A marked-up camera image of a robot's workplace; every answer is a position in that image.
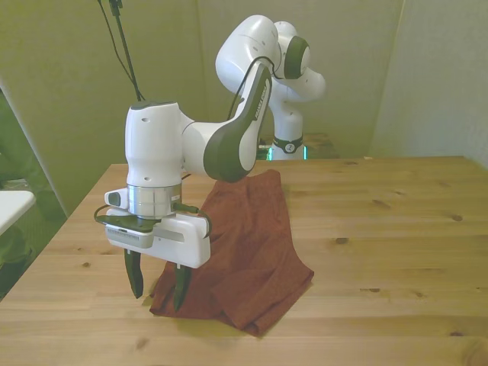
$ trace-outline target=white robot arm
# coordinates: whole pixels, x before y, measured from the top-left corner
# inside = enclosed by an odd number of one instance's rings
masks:
[[[287,24],[281,22],[281,27],[290,30]],[[273,99],[272,88],[280,91],[274,97],[273,113],[278,114],[283,108],[278,101],[308,99],[307,85],[313,85],[313,80],[321,85],[319,74],[308,69],[309,58],[304,39],[293,32],[280,34],[271,20],[255,15],[231,33],[217,56],[220,81],[241,95],[234,117],[221,123],[194,121],[173,101],[131,106],[125,133],[127,187],[105,194],[105,202],[112,208],[107,215],[96,217],[105,225],[111,244],[126,249],[126,264],[127,253],[132,252],[162,258],[178,267],[198,268],[209,259],[210,223],[179,213],[182,170],[228,182],[248,175],[255,164],[262,121]]]

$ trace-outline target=wooden table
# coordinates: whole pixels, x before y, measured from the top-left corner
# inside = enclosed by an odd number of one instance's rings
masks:
[[[0,303],[2,365],[486,365],[488,173],[463,158],[259,162],[277,169],[313,286],[264,337],[149,313],[92,219],[113,165]],[[200,205],[210,179],[185,180]]]

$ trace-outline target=brown towel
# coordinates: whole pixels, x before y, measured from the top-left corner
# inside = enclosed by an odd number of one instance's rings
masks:
[[[173,307],[175,265],[168,262],[150,311],[218,319],[260,336],[290,309],[313,277],[293,247],[280,173],[270,170],[233,184],[218,181],[202,210],[213,224],[210,260],[193,270],[178,312]]]

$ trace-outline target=beige wall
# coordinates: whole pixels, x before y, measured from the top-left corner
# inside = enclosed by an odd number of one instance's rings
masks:
[[[486,0],[406,0],[371,154],[488,167]]]
[[[0,9],[0,82],[70,213],[111,163],[125,161],[133,88],[95,0],[0,0]],[[124,0],[121,12],[145,97],[207,119],[194,0]]]
[[[233,28],[252,14],[295,25],[312,50],[311,67],[327,81],[326,97],[299,104],[305,131],[328,133],[341,156],[370,146],[403,0],[199,0],[206,100],[223,120],[232,95],[215,74],[215,57]],[[271,113],[264,132],[272,132]]]

